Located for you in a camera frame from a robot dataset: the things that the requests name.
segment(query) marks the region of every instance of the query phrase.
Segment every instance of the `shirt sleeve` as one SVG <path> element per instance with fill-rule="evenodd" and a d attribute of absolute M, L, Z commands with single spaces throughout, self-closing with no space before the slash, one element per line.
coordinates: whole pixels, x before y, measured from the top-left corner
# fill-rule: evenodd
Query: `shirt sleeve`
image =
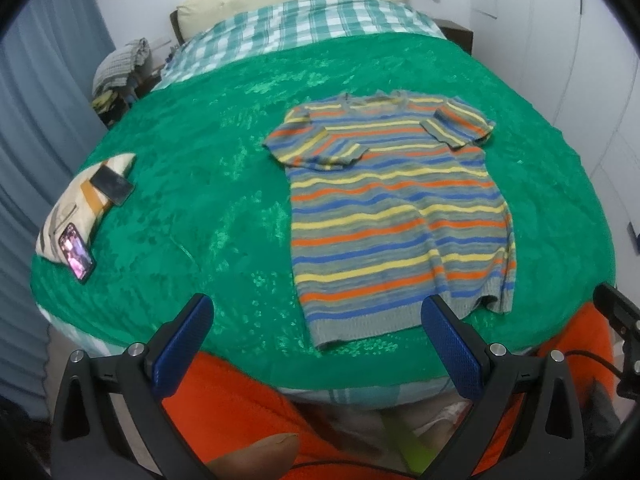
<path fill-rule="evenodd" d="M 357 142 L 329 133 L 302 107 L 289 111 L 263 145 L 285 166 L 325 171 L 342 170 L 367 151 Z"/>
<path fill-rule="evenodd" d="M 421 121 L 420 125 L 440 142 L 446 142 L 452 148 L 461 148 L 485 140 L 495 123 L 489 121 L 481 111 L 454 98 L 447 99 L 432 118 Z"/>

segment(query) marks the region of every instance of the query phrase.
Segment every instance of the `knit t-shirt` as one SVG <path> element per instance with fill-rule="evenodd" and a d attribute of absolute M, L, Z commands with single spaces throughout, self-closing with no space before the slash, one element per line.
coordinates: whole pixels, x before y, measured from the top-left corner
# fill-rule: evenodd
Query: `knit t-shirt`
<path fill-rule="evenodd" d="M 458 98 L 396 91 L 297 106 L 264 141 L 291 189 L 291 259 L 313 342 L 511 309 L 513 223 L 477 146 L 493 122 Z"/>

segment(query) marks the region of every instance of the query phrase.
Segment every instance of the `curtain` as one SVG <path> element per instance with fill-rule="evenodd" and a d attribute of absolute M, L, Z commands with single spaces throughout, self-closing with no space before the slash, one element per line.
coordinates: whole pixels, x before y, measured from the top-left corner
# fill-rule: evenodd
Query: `curtain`
<path fill-rule="evenodd" d="M 0 41 L 0 396 L 48 417 L 48 324 L 31 297 L 44 219 L 106 132 L 90 106 L 114 50 L 95 0 L 30 0 Z"/>

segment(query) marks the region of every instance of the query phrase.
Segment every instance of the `green bedspread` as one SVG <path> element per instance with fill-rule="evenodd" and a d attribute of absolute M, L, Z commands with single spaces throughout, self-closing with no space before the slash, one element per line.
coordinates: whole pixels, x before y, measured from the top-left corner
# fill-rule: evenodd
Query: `green bedspread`
<path fill-rule="evenodd" d="M 484 146 L 509 203 L 518 251 L 513 311 L 467 318 L 511 349 L 557 333 L 593 287 L 612 282 L 609 228 L 578 155 L 519 95 L 455 44 L 413 34 L 337 38 L 252 57 L 153 92 L 86 165 L 138 156 L 136 189 L 112 208 L 85 285 L 34 257 L 50 313 L 107 342 L 147 340 L 194 292 L 216 305 L 203 349 L 274 386 L 402 384 L 444 374 L 420 327 L 320 352 L 290 272 L 289 185 L 261 146 L 286 110 L 343 91 L 459 96 L 497 126 Z"/>

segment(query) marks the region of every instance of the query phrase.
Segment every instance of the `silver bolt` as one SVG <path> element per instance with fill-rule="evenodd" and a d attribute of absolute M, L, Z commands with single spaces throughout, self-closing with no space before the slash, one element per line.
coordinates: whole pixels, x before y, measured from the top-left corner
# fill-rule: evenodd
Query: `silver bolt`
<path fill-rule="evenodd" d="M 142 343 L 133 343 L 127 348 L 127 353 L 133 357 L 142 354 L 145 351 L 145 346 Z"/>
<path fill-rule="evenodd" d="M 549 355 L 556 363 L 564 361 L 564 354 L 559 350 L 552 350 Z"/>
<path fill-rule="evenodd" d="M 492 343 L 491 346 L 489 346 L 489 351 L 498 357 L 501 357 L 503 355 L 505 355 L 507 353 L 507 348 L 505 345 L 500 344 L 500 343 Z"/>
<path fill-rule="evenodd" d="M 78 361 L 80 361 L 82 358 L 84 357 L 84 351 L 82 350 L 75 350 L 74 352 L 71 353 L 71 355 L 69 356 L 69 360 L 72 363 L 77 363 Z"/>

